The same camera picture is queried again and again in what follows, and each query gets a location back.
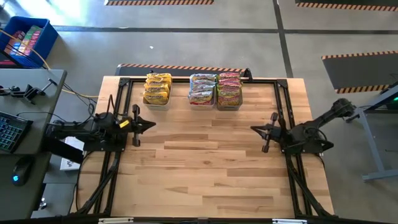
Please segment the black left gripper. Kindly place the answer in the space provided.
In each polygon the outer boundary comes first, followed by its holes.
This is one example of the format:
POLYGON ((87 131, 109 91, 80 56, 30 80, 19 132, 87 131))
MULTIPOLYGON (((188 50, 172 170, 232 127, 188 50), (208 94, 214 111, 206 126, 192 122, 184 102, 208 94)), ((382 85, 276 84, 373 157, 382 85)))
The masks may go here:
POLYGON ((133 133, 132 145, 139 147, 141 145, 139 133, 144 133, 148 129, 154 127, 156 123, 139 117, 140 108, 137 105, 132 106, 132 112, 133 117, 128 117, 123 122, 123 131, 125 133, 133 133))

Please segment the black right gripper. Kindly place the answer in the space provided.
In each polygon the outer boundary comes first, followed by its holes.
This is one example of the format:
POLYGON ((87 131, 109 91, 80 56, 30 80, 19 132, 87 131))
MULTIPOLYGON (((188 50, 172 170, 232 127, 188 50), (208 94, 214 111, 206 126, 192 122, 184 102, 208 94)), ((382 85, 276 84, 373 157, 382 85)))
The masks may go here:
POLYGON ((268 153, 270 141, 275 141, 280 145, 280 150, 285 153, 284 136, 287 134, 287 127, 285 120, 279 118, 278 113, 274 112, 271 115, 271 124, 263 126, 251 126, 253 131, 257 132, 263 140, 265 145, 262 147, 262 152, 268 153))

